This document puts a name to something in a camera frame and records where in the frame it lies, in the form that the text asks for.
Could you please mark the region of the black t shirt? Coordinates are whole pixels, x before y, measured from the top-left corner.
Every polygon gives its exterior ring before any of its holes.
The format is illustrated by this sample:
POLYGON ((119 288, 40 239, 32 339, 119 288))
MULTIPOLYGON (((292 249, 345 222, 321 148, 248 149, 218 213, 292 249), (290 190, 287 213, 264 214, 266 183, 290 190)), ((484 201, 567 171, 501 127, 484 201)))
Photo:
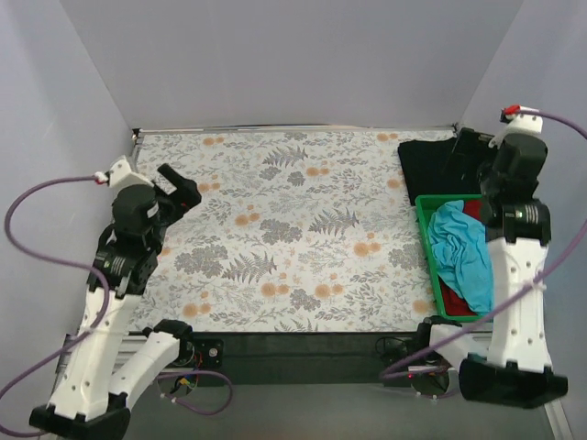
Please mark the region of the black t shirt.
POLYGON ((476 194, 480 192, 477 172, 457 181, 443 172, 455 138, 444 141, 407 141, 398 149, 409 203, 415 206, 420 195, 476 194))

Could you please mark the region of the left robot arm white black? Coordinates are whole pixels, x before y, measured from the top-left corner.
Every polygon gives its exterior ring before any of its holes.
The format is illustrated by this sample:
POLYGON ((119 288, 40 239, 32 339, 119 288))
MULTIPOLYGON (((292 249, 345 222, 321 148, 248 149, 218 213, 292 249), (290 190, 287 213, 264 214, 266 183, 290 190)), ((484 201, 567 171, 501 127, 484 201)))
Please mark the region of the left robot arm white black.
POLYGON ((166 193, 120 160, 105 177, 117 194, 112 221, 97 242, 86 282, 83 320, 68 350, 69 362, 47 403, 34 408, 29 424, 66 439, 121 439, 131 409, 169 364, 188 365, 195 354, 190 325, 164 320, 147 330, 147 342, 114 371, 127 325, 158 265, 169 226, 202 201, 197 184, 163 164, 166 193))

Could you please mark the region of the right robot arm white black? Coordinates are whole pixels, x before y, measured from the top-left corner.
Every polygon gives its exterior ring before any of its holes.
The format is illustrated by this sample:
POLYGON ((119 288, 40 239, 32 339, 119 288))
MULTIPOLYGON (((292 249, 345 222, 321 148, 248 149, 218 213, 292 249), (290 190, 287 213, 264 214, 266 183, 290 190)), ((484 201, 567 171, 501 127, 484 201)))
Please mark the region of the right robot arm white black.
POLYGON ((568 392, 566 377, 554 372, 544 326, 541 279, 551 239, 548 207, 535 197, 548 155, 536 135, 506 134, 493 164, 480 176, 480 217, 486 226, 493 265, 491 344, 480 346, 464 328, 432 324, 415 341, 426 364, 442 358, 458 370, 464 399, 534 409, 568 392))

